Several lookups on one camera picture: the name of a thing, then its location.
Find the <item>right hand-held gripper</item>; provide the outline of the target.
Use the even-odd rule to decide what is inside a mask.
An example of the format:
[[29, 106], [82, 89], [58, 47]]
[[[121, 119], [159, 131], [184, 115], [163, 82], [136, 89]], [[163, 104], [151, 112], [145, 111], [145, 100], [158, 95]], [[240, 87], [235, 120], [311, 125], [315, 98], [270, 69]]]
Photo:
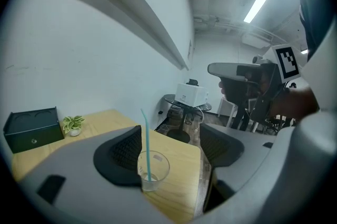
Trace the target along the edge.
[[[256, 99], [254, 107], [250, 108], [250, 118], [265, 123], [273, 100], [288, 82], [301, 76], [301, 63], [301, 52], [282, 44], [272, 46], [265, 54], [257, 56], [255, 64], [211, 63], [207, 71], [221, 78], [224, 95], [229, 102], [247, 108], [249, 99]], [[261, 77], [257, 83], [247, 82], [245, 75], [254, 71], [261, 71]]]

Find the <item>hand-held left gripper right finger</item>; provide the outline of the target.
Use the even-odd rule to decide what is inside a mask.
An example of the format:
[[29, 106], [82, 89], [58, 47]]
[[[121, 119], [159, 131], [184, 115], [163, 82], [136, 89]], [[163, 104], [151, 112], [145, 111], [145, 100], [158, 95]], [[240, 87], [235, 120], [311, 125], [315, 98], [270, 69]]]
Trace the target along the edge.
[[211, 177], [196, 223], [328, 223], [336, 216], [336, 113], [269, 136], [201, 124]]

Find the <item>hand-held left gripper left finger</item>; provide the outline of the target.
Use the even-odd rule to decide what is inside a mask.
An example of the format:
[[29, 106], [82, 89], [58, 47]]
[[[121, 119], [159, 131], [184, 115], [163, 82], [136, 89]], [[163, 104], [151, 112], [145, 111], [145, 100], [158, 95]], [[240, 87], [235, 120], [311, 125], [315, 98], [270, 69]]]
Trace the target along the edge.
[[19, 185], [54, 223], [169, 223], [142, 192], [141, 134], [137, 125], [64, 145]]

